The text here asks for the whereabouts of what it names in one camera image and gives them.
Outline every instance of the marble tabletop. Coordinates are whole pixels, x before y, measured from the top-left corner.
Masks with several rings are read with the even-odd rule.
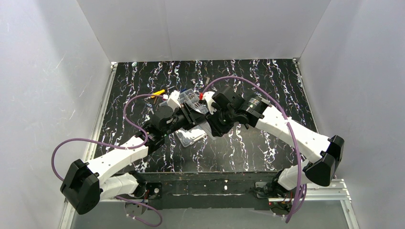
[[[172,86],[170,92],[189,88],[202,92],[207,78],[212,81],[227,75],[254,82],[274,97],[288,116],[316,131],[302,81],[291,59],[122,62],[117,67],[99,141],[120,145],[134,135],[136,129],[123,119],[124,103],[131,97]],[[234,79],[217,82],[211,90],[226,84],[242,94],[258,93],[251,85]],[[142,125],[159,103],[154,99],[138,99],[130,104],[127,113],[132,121]],[[95,157],[110,150],[98,146]],[[236,125],[219,140],[204,137],[189,147],[183,147],[177,136],[171,134],[163,147],[123,172],[278,171],[294,164],[292,147],[266,132]]]

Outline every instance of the yellow handle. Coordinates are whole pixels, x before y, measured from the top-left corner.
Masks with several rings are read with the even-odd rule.
[[[163,89],[163,90],[160,90],[160,91],[158,91],[158,92],[155,92],[155,93],[153,93],[153,94],[155,94],[155,95],[161,95],[161,94],[163,94],[165,92],[165,90]]]

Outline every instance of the wall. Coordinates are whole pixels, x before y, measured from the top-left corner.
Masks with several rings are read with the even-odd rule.
[[[330,0],[78,0],[110,61],[299,57]]]
[[[89,137],[110,63],[75,0],[0,2],[0,224],[57,228],[64,196],[57,144]],[[65,175],[86,144],[56,156]]]
[[[361,228],[403,228],[405,3],[332,0],[300,59],[322,134],[345,138],[338,176]]]

